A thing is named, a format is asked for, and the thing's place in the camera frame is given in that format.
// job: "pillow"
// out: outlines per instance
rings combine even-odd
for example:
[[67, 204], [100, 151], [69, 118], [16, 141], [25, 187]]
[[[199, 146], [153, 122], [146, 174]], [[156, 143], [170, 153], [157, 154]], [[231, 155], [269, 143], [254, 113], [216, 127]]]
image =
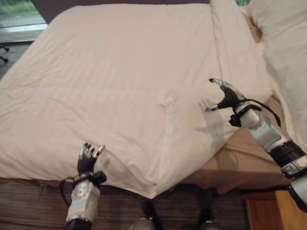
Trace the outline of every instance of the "pillow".
[[264, 58], [290, 113], [287, 131], [307, 151], [307, 21], [266, 45]]
[[287, 29], [306, 21], [306, 0], [252, 0], [249, 15], [262, 31], [265, 45]]

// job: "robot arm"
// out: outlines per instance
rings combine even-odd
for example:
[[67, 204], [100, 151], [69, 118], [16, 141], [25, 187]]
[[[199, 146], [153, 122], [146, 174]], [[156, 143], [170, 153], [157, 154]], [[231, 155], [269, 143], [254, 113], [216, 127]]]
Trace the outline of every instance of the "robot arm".
[[65, 230], [90, 230], [92, 227], [97, 215], [99, 185], [106, 181], [103, 172], [94, 173], [94, 165], [104, 148], [105, 146], [100, 146], [95, 149], [85, 143], [79, 153], [79, 179], [74, 182]]
[[234, 86], [219, 80], [209, 81], [220, 86], [225, 98], [218, 104], [206, 109], [206, 112], [232, 107], [234, 115], [230, 124], [246, 128], [254, 139], [271, 155], [281, 167], [283, 175], [292, 179], [288, 191], [297, 206], [307, 212], [307, 155], [278, 126], [272, 124], [261, 109], [251, 104]]

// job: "white bedsheet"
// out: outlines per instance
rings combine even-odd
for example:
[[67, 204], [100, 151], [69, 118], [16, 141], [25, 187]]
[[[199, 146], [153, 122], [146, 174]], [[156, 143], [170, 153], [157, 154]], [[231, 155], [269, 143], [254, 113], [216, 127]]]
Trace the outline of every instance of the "white bedsheet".
[[236, 131], [231, 110], [202, 113], [223, 98], [209, 78], [272, 94], [235, 1], [74, 7], [0, 81], [0, 177], [75, 176], [90, 141], [107, 184], [154, 197]]

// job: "wooden furniture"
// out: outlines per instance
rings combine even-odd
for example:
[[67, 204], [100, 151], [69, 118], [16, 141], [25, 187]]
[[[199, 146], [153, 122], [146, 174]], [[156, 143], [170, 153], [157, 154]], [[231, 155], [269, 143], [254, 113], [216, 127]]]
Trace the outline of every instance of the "wooden furniture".
[[250, 230], [307, 230], [307, 214], [287, 191], [250, 194], [246, 201]]

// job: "cable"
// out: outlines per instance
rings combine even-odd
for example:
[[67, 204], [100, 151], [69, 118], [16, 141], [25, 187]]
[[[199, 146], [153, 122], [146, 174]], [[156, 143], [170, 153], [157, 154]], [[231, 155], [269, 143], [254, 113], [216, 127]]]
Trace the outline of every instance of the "cable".
[[239, 104], [239, 103], [242, 103], [242, 102], [256, 102], [256, 103], [258, 103], [259, 105], [261, 105], [263, 108], [267, 109], [268, 111], [270, 111], [270, 112], [274, 115], [275, 120], [276, 120], [276, 122], [277, 122], [277, 125], [278, 125], [279, 127], [281, 127], [281, 121], [280, 121], [279, 116], [278, 116], [268, 105], [263, 104], [263, 103], [261, 103], [261, 102], [259, 102], [259, 101], [253, 100], [253, 99], [243, 99], [243, 100], [240, 100], [240, 101], [238, 102], [238, 104]]
[[68, 201], [68, 199], [66, 198], [65, 194], [64, 194], [64, 184], [65, 184], [65, 182], [66, 182], [68, 179], [73, 180], [73, 182], [75, 183], [75, 179], [74, 179], [73, 177], [68, 177], [68, 178], [62, 180], [62, 181], [60, 182], [60, 184], [59, 184], [59, 192], [61, 193], [61, 196], [62, 196], [62, 198], [63, 198], [65, 204], [67, 205], [67, 207], [69, 207], [69, 206], [71, 205], [70, 202]]
[[5, 221], [5, 220], [0, 220], [0, 223], [27, 226], [27, 227], [33, 227], [33, 228], [63, 229], [63, 227], [51, 227], [51, 226], [42, 226], [42, 225], [22, 224], [22, 223], [15, 223], [15, 222], [10, 222], [10, 221]]

